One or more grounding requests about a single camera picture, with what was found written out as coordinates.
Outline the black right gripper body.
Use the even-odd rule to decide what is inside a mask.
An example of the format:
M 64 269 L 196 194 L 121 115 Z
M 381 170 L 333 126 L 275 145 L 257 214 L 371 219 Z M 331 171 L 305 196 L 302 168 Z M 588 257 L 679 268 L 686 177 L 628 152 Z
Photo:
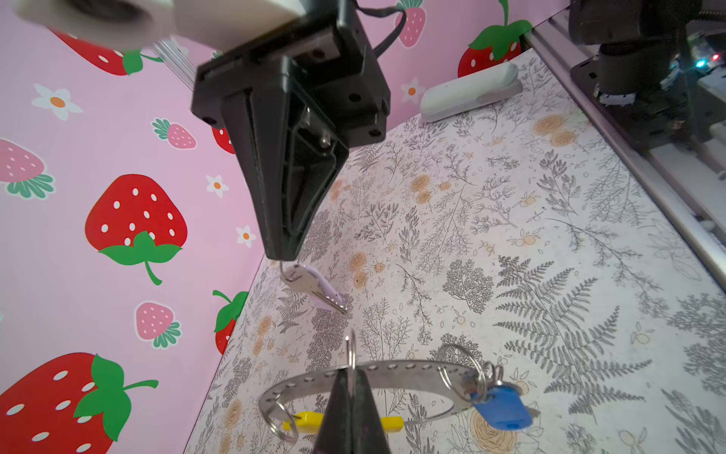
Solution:
M 320 149 L 356 148 L 384 139 L 391 91 L 360 17 L 391 8 L 355 1 L 312 1 L 311 11 L 198 68 L 191 111 L 228 132 L 235 149 L 265 139 L 286 148 L 297 139 Z

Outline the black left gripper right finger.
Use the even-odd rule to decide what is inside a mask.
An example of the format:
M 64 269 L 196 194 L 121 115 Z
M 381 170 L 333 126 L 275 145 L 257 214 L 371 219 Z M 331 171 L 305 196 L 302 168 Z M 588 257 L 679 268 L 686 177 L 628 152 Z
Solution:
M 351 452 L 353 454 L 391 454 L 389 442 L 365 374 L 354 374 L 351 397 Z

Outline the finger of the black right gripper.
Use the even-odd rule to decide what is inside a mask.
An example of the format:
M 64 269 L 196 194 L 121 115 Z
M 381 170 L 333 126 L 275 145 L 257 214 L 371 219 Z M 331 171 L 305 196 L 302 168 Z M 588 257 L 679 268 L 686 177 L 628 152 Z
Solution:
M 298 258 L 349 148 L 286 62 L 236 68 L 220 113 L 251 186 L 267 257 Z

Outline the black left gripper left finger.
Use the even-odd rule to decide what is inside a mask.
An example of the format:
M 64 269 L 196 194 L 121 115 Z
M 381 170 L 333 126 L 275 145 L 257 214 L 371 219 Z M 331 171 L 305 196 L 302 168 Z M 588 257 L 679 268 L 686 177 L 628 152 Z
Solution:
M 353 452 L 352 384 L 346 370 L 338 372 L 323 414 L 314 454 L 350 454 Z

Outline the metal keyring with yellow tag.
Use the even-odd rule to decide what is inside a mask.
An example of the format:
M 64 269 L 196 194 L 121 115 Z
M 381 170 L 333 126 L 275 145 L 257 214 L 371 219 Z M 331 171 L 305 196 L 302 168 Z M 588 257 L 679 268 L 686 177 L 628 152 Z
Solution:
M 438 354 L 456 351 L 464 357 L 464 363 L 442 359 L 360 362 L 355 336 L 347 336 L 345 343 L 344 365 L 293 376 L 260 395 L 259 414 L 280 440 L 294 445 L 306 429 L 304 418 L 293 413 L 290 403 L 324 393 L 329 399 L 318 427 L 318 441 L 350 453 L 365 445 L 383 448 L 386 444 L 386 430 L 374 400 L 376 390 L 428 393 L 444 400 L 442 410 L 408 419 L 404 427 L 430 424 L 475 410 L 494 429 L 523 431 L 540 415 L 524 404 L 519 386 L 504 381 L 501 366 L 478 361 L 461 345 L 444 344 Z

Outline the key with blue tag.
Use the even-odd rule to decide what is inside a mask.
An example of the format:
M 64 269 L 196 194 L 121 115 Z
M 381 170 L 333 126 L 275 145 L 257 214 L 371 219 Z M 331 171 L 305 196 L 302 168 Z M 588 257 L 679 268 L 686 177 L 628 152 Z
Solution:
M 533 416 L 524 405 L 521 389 L 510 383 L 489 387 L 485 395 L 470 393 L 473 407 L 498 431 L 523 431 L 533 424 Z

